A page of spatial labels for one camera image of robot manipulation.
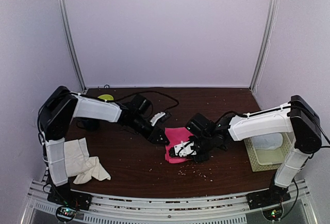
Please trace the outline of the pink towel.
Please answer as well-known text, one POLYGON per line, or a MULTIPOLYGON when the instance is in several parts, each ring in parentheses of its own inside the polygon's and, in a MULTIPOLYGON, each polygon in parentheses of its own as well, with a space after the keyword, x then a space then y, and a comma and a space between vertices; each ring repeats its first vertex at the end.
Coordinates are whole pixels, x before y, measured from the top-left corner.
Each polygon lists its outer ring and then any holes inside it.
POLYGON ((170 148, 174 147, 175 145, 180 144, 181 142, 186 142, 189 140, 189 137, 192 136, 192 133, 188 131, 185 127, 178 127, 178 128, 165 128, 165 135, 169 140, 169 145, 166 146, 166 153, 165 153, 165 160, 169 164, 179 164, 185 161, 189 161, 189 158, 186 157, 175 157, 172 158, 169 155, 170 148))

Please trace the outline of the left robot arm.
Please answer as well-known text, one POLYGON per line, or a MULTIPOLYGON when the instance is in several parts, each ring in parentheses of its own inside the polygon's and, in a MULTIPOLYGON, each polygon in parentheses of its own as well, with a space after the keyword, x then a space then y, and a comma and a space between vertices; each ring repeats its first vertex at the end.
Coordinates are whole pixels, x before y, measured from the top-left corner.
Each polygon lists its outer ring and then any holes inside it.
POLYGON ((127 97, 107 101, 59 86, 42 104, 37 117, 38 133, 50 173, 50 185, 54 197, 62 205, 70 205, 74 201, 65 168, 64 144, 75 119, 116 123, 132 129, 152 144, 170 143, 164 128, 159 126, 167 112, 160 111, 147 118, 145 113, 152 103, 143 94, 131 93, 127 97))

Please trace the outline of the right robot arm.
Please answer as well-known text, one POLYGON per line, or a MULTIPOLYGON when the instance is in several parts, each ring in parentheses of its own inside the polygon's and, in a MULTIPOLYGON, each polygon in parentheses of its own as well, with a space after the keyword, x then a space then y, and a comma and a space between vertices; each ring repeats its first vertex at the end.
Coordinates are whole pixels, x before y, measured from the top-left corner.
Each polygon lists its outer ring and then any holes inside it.
POLYGON ((284 196, 284 190, 293 181, 308 157, 321 149, 320 118, 313 108, 299 95, 289 102, 268 110, 240 114, 230 110, 216 121, 200 113, 186 125, 191 132, 180 145, 180 156, 191 156, 197 162, 205 161, 214 148, 225 150, 228 142, 249 139, 258 150, 276 150, 291 139, 289 151, 264 194, 269 204, 284 196))

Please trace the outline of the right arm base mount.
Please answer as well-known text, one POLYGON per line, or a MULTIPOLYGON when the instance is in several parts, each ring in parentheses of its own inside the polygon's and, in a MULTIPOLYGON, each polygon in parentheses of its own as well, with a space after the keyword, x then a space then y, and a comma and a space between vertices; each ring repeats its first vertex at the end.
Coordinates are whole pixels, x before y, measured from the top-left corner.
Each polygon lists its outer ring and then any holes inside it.
POLYGON ((287 190, 255 191, 246 195, 250 210, 261 209, 268 221, 279 221, 284 216, 283 203, 291 199, 287 190))

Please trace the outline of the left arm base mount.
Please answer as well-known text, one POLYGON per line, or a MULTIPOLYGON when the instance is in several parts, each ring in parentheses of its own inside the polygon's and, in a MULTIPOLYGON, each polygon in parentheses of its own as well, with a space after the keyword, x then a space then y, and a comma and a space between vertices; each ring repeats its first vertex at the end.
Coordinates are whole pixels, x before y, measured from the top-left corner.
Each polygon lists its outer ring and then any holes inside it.
POLYGON ((48 193, 47 200, 49 202, 58 204, 55 210, 55 217, 58 221, 67 223, 72 221, 78 212, 88 211, 92 201, 92 195, 86 193, 79 193, 70 191, 68 197, 64 197, 51 189, 48 193))

